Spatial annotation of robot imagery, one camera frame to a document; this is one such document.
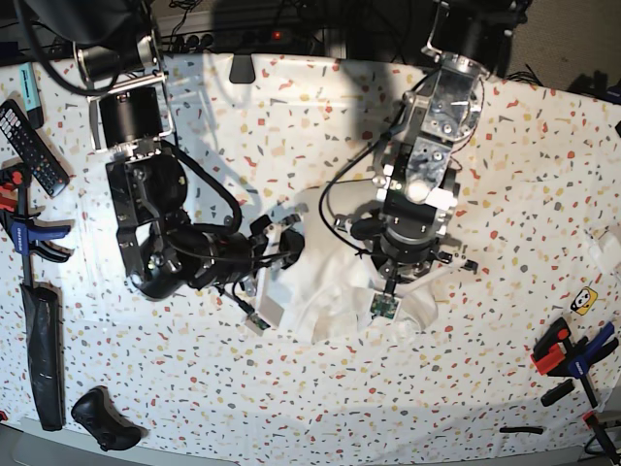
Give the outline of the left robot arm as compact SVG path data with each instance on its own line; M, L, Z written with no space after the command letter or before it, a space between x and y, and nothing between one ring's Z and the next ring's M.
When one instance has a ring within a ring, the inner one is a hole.
M456 146L474 134L484 80L507 66L515 28L528 1L439 1L422 51L434 68L402 97L395 119L365 151L373 158L373 196L361 215L326 225L366 262L378 290L394 296L450 265L441 240L454 215L460 185L450 165Z

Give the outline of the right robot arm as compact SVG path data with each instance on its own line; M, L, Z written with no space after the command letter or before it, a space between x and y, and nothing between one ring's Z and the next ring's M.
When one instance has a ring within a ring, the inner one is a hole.
M106 173L117 243L127 278L145 297L161 300L182 286L258 285L299 259L305 241L296 216L279 223L262 216L244 235L232 193L180 149L149 2L17 1L14 8L45 69L51 64L35 19L73 46L81 83L57 71L50 77L98 110L92 144L114 154Z

